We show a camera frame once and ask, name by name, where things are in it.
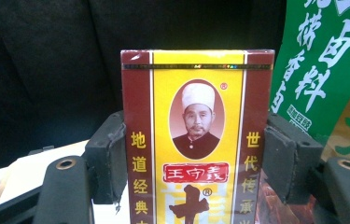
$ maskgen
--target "red label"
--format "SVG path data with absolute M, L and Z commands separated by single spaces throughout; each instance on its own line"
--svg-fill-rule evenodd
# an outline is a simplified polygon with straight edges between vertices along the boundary
M 163 181 L 166 183 L 225 183 L 228 173 L 226 162 L 163 165 Z

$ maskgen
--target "white surface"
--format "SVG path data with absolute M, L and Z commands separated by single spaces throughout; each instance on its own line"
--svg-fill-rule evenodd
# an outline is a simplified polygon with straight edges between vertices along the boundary
M 80 156 L 84 152 L 87 142 L 84 141 L 19 158 L 8 167 L 0 169 L 0 203 L 41 186 L 46 169 L 51 162 L 66 156 Z M 128 185 L 122 193 L 120 207 L 117 213 L 114 204 L 94 204 L 95 223 L 130 223 Z

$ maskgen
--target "portrait of man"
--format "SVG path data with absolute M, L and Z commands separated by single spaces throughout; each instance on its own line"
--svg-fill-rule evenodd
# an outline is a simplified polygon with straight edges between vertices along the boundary
M 215 91 L 207 84 L 190 83 L 182 92 L 181 103 L 187 133 L 173 138 L 175 146 L 187 158 L 204 158 L 219 142 L 219 138 L 210 133 L 216 117 Z

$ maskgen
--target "registered trademark symbol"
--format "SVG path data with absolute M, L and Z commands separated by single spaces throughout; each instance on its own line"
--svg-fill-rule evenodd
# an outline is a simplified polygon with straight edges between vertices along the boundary
M 220 88 L 221 88 L 222 90 L 226 90 L 226 89 L 228 88 L 228 84 L 225 83 L 225 82 L 223 82 L 223 83 L 221 83 Z
M 212 195 L 212 193 L 213 193 L 213 191 L 212 191 L 211 189 L 204 189 L 204 190 L 202 191 L 202 194 L 203 194 L 204 196 L 210 196 L 210 195 Z

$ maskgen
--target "oval portrait frame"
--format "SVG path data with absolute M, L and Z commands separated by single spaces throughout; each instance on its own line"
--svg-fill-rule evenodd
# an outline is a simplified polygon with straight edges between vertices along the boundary
M 216 113 L 216 117 L 215 117 L 215 120 L 212 123 L 211 129 L 210 129 L 210 133 L 212 135 L 214 135 L 215 137 L 217 137 L 218 139 L 221 139 L 221 136 L 222 136 L 223 130 L 224 130 L 224 125 L 225 125 L 224 104 L 223 104 L 221 95 L 217 91 L 216 87 L 214 85 L 212 85 L 210 82 L 208 82 L 208 81 L 206 81 L 204 79 L 193 79 L 193 80 L 190 80 L 190 81 L 184 83 L 180 87 L 180 89 L 177 90 L 177 92 L 176 92 L 176 94 L 174 96 L 174 99 L 172 101 L 172 105 L 171 105 L 170 112 L 169 112 L 169 118 L 168 118 L 169 130 L 170 130 L 170 135 L 171 135 L 172 139 L 187 133 L 186 126 L 185 126 L 184 120 L 182 118 L 183 106 L 182 106 L 181 98 L 182 98 L 182 92 L 183 92 L 184 88 L 186 86 L 188 86 L 188 84 L 191 84 L 191 83 L 206 84 L 206 85 L 212 87 L 213 90 L 215 91 L 215 108 L 214 108 L 214 112 Z

